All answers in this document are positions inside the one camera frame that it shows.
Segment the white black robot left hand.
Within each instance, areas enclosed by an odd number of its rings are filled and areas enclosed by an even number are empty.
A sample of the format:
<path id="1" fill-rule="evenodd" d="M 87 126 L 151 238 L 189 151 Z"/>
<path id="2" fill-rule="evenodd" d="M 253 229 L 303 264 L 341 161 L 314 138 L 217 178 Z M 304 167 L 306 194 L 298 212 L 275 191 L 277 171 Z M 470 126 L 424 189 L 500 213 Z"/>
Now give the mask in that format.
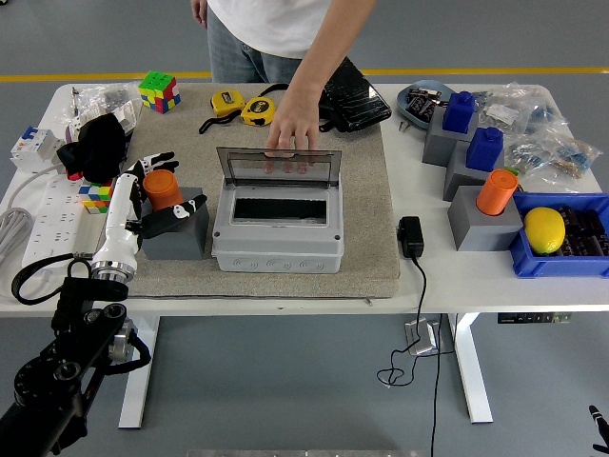
<path id="1" fill-rule="evenodd" d="M 110 201 L 105 242 L 92 257 L 93 271 L 131 276 L 144 240 L 179 229 L 206 205 L 199 193 L 182 196 L 175 177 L 174 153 L 146 156 L 119 175 Z"/>

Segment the person's left hand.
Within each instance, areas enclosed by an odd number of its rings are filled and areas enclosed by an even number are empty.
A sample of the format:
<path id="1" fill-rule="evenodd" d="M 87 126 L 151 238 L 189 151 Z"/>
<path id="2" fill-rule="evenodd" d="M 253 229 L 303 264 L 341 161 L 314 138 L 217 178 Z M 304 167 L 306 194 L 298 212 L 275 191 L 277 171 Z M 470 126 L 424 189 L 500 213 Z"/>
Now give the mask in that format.
<path id="1" fill-rule="evenodd" d="M 283 96 L 270 124 L 265 148 L 317 150 L 319 148 L 319 101 L 315 90 L 290 87 Z"/>

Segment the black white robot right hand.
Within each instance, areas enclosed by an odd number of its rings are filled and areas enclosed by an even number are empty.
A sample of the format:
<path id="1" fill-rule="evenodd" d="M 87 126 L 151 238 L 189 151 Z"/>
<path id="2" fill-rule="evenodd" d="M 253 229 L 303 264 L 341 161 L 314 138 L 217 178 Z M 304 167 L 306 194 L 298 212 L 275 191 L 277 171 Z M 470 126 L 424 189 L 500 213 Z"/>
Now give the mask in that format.
<path id="1" fill-rule="evenodd" d="M 596 427 L 598 428 L 599 431 L 599 435 L 602 438 L 604 444 L 593 444 L 592 448 L 595 451 L 604 453 L 604 454 L 609 454 L 609 447 L 608 447 L 608 440 L 609 440 L 609 427 L 608 427 L 608 422 L 604 419 L 603 415 L 600 413 L 600 411 L 594 406 L 594 405 L 590 405 L 589 407 L 589 412 L 592 416 L 593 421 L 596 424 Z"/>

